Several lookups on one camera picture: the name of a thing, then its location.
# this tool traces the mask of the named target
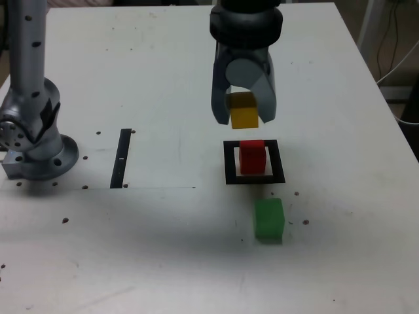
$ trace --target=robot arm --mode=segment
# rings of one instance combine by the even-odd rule
[[[211,106],[220,124],[230,120],[230,87],[247,88],[263,122],[275,119],[274,68],[268,47],[281,35],[280,0],[221,0],[213,8],[210,31],[217,40]]]
[[[60,93],[44,78],[46,0],[9,0],[10,88],[0,108],[0,142],[10,179],[46,180],[73,167],[76,142],[60,135]]]
[[[268,47],[281,33],[280,0],[221,0],[210,31],[217,40],[211,106],[228,124],[231,85],[247,88],[263,122],[276,114],[274,68]],[[9,148],[3,168],[10,179],[47,180],[71,169],[76,142],[57,128],[60,93],[44,77],[46,0],[9,0],[10,88],[0,108],[0,143]]]

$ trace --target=yellow cube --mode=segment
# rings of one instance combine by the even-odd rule
[[[233,129],[252,129],[259,127],[257,102],[251,92],[229,95],[231,126]]]

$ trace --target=cable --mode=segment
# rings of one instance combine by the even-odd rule
[[[380,78],[376,83],[380,84],[386,77],[388,77],[390,74],[392,74],[406,59],[407,57],[409,57],[409,55],[413,52],[413,50],[418,46],[419,41],[416,42],[416,44],[414,44],[414,46],[412,47],[412,49],[410,49],[410,51],[406,54],[406,56],[394,67],[394,69],[392,69],[389,73],[387,73],[386,75],[384,75],[384,77]],[[408,126],[419,126],[419,123],[412,123],[412,122],[406,122],[403,120],[400,120],[398,117],[396,117],[393,114],[394,118],[399,121],[400,123],[406,124]]]
[[[380,84],[386,77],[388,77],[390,74],[392,74],[406,59],[407,57],[409,57],[409,55],[413,52],[413,50],[418,46],[419,41],[416,42],[416,44],[414,44],[414,46],[412,47],[412,49],[407,53],[407,55],[399,62],[399,64],[397,64],[394,69],[392,69],[389,73],[387,73],[386,75],[384,75],[382,78],[380,78],[376,83]]]
[[[393,10],[394,10],[394,8],[395,8],[396,5],[397,5],[397,3],[395,2],[392,5],[391,9],[390,9],[390,13],[388,14],[387,29],[386,29],[386,32],[384,33],[384,36],[381,39],[380,46],[378,46],[378,51],[377,51],[377,66],[378,66],[378,72],[379,72],[380,79],[381,79],[381,76],[382,76],[381,65],[380,65],[380,52],[381,52],[382,45],[384,44],[384,41],[386,40],[386,37],[387,37],[388,32],[390,30],[390,27],[392,25],[392,12],[393,12]]]
[[[393,11],[394,24],[395,24],[395,45],[394,45],[394,50],[393,50],[392,62],[390,63],[390,68],[388,72],[390,72],[393,68],[395,53],[397,51],[397,46],[399,45],[399,26],[397,24],[397,8],[399,7],[399,4],[400,4],[400,0],[397,0],[397,4],[395,5],[394,11]]]
[[[398,117],[396,117],[396,116],[394,116],[394,118],[395,118],[397,121],[399,121],[400,123],[407,124],[408,126],[419,126],[419,123],[406,122],[406,121],[400,120],[400,119],[399,119]]]

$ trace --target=black strip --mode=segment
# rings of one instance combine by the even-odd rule
[[[113,165],[110,188],[122,188],[128,149],[130,148],[131,129],[121,129],[115,163]]]
[[[272,175],[237,176],[234,148],[240,147],[240,141],[224,141],[225,184],[274,184],[285,183],[280,150],[276,140],[264,141],[268,147]]]

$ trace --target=black square frame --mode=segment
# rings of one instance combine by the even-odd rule
[[[236,161],[234,160],[234,148],[240,147],[240,141],[224,141],[224,166],[225,184],[274,184],[285,183],[283,174],[280,149],[275,139],[264,141],[268,147],[272,175],[260,176],[237,176]]]

